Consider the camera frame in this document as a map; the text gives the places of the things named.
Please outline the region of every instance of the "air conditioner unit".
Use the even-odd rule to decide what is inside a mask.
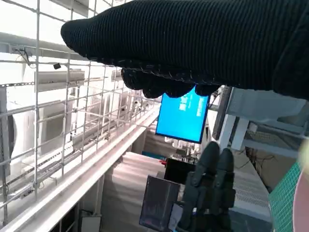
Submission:
[[[122,81],[121,70],[112,71],[112,81]]]
[[[67,75],[66,71],[39,72],[39,92],[66,88]],[[82,86],[84,79],[84,71],[70,70],[69,87]]]

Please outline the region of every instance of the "computer monitor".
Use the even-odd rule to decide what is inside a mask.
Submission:
[[[148,176],[140,225],[155,231],[169,232],[169,219],[172,207],[177,201],[180,185]]]
[[[193,143],[201,143],[209,97],[192,89],[180,98],[162,97],[156,134]]]

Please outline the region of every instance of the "wire mesh panel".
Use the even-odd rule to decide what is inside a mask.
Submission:
[[[0,220],[3,226],[108,145],[158,100],[120,69],[64,45],[61,26],[125,1],[0,0]]]

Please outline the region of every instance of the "white metal frame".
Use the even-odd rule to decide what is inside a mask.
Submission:
[[[37,21],[36,27],[40,28],[40,16],[44,15],[53,20],[57,20],[60,22],[65,22],[64,20],[57,18],[55,16],[43,13],[40,11],[40,0],[37,0],[36,9],[29,8],[20,3],[16,3],[13,0],[1,0],[6,2],[7,4],[14,4],[18,7],[22,7],[26,10],[29,10],[36,14]],[[95,8],[89,10],[95,14],[97,1],[95,0]],[[71,15],[70,19],[72,20],[73,14],[73,5],[74,0],[71,0]],[[1,84],[0,88],[10,88],[10,87],[20,87],[27,85],[34,85],[35,89],[35,101],[33,105],[21,107],[11,111],[2,111],[0,112],[0,121],[6,120],[7,116],[18,114],[26,111],[34,111],[35,112],[35,141],[34,147],[22,152],[16,157],[0,160],[0,167],[6,167],[9,163],[16,159],[22,158],[29,154],[30,152],[34,152],[34,163],[28,165],[25,168],[25,173],[20,175],[19,179],[24,179],[24,181],[18,180],[6,180],[5,175],[2,179],[2,186],[0,189],[3,192],[2,202],[0,202],[0,210],[3,208],[3,226],[5,226],[1,231],[16,231],[22,228],[23,231],[27,231],[24,229],[24,225],[27,224],[27,228],[31,228],[32,225],[35,225],[38,229],[37,231],[47,231],[47,228],[52,228],[59,220],[61,220],[62,216],[70,209],[70,204],[75,204],[78,202],[79,198],[85,193],[90,186],[95,183],[97,177],[102,176],[103,173],[115,162],[128,147],[134,142],[134,140],[146,129],[149,125],[155,120],[158,115],[158,106],[159,101],[157,100],[148,100],[145,99],[141,91],[131,91],[127,95],[127,106],[125,110],[125,115],[120,114],[119,109],[111,109],[107,113],[105,110],[101,112],[102,108],[102,100],[103,95],[110,94],[111,100],[113,101],[114,95],[124,94],[124,90],[126,87],[123,85],[121,88],[116,89],[114,82],[112,89],[106,88],[106,80],[105,80],[105,72],[107,67],[102,64],[98,64],[95,62],[89,62],[88,64],[75,64],[75,60],[78,61],[87,61],[86,58],[76,54],[69,48],[64,45],[49,43],[40,40],[40,33],[37,29],[36,39],[29,39],[26,37],[11,35],[7,33],[0,32],[0,52],[9,53],[9,54],[19,54],[17,49],[23,48],[27,51],[29,56],[35,56],[35,62],[27,62],[20,60],[0,60],[0,63],[25,63],[35,65],[35,70],[37,75],[35,75],[34,82],[30,83],[5,83]],[[63,101],[50,101],[44,104],[38,103],[38,92],[39,92],[39,81],[40,65],[54,65],[57,62],[40,62],[39,57],[50,57],[50,58],[64,58],[67,62],[60,63],[60,65],[66,66],[67,68],[67,76],[66,76],[66,98]],[[86,66],[89,68],[88,71],[88,79],[84,80],[86,87],[86,95],[79,96],[76,95],[75,98],[68,98],[69,88],[72,87],[70,80],[70,67],[74,66]],[[101,66],[104,69],[104,73],[102,73],[103,78],[92,80],[90,78],[90,70],[91,67]],[[96,88],[89,85],[90,82],[93,81],[101,81],[102,85],[100,88],[100,93],[89,94],[89,88]],[[90,123],[86,121],[86,117],[84,117],[84,123],[82,125],[76,126],[72,128],[70,131],[67,131],[66,121],[68,114],[77,114],[78,112],[82,112],[85,116],[87,114],[91,114],[89,109],[98,105],[98,102],[95,104],[89,104],[89,97],[93,97],[99,95],[100,98],[100,110],[99,114],[93,114],[98,117],[97,123],[97,132],[94,134],[95,136],[88,140],[85,138],[86,132],[86,124]],[[78,103],[75,109],[68,111],[68,102],[69,101],[79,101],[80,99],[85,99],[86,104],[84,107],[79,107]],[[139,99],[141,101],[141,105],[144,106],[148,103],[148,107],[142,107],[140,111],[135,109],[135,106],[132,102],[134,100]],[[53,117],[39,119],[39,110],[42,107],[55,105],[55,104],[65,104],[65,110],[63,114],[59,114]],[[61,151],[57,151],[55,153],[50,154],[49,156],[39,158],[38,157],[38,149],[49,143],[50,141],[44,142],[42,144],[38,141],[38,126],[40,123],[43,123],[48,120],[55,119],[56,117],[63,117],[64,120],[64,133],[55,139],[59,139],[59,137],[63,136],[63,144],[61,147]],[[106,130],[100,128],[100,124],[103,124],[104,119],[107,118],[108,122],[104,128]],[[82,129],[82,143],[81,146],[76,149],[74,152],[73,144],[71,141],[66,141],[66,135],[69,133],[75,133],[77,129]],[[47,183],[48,180],[52,180],[52,183],[56,184],[56,187],[46,186],[43,190],[40,189],[42,183]],[[20,212],[16,208],[12,209],[12,205],[15,201],[20,201],[22,205],[27,206],[27,211],[24,211],[26,208],[21,208]],[[15,219],[9,218],[10,213],[14,211]],[[39,218],[48,216],[47,220],[39,220]]]

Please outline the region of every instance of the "gloved hand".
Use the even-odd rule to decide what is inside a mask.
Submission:
[[[138,0],[67,22],[61,35],[122,67],[148,98],[228,85],[309,100],[308,0]]]

